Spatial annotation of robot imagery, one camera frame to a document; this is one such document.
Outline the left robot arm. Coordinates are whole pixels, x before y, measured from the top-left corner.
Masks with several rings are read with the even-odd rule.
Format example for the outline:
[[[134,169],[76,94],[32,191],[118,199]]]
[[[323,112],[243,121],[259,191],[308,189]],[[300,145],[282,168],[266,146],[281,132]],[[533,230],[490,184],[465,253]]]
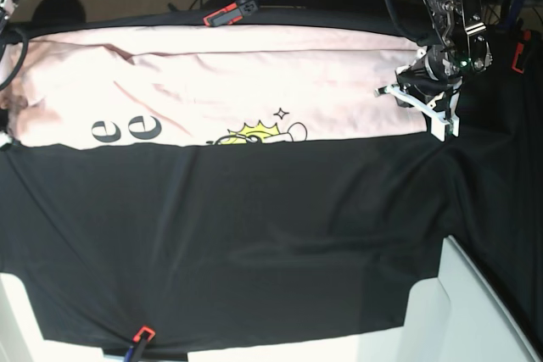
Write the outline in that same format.
[[[460,92],[492,64],[481,0],[422,0],[433,30],[415,34],[400,22],[394,0],[384,0],[395,29],[419,49],[412,64],[395,71],[395,83],[376,89],[402,108],[415,108],[440,141],[458,136]]]

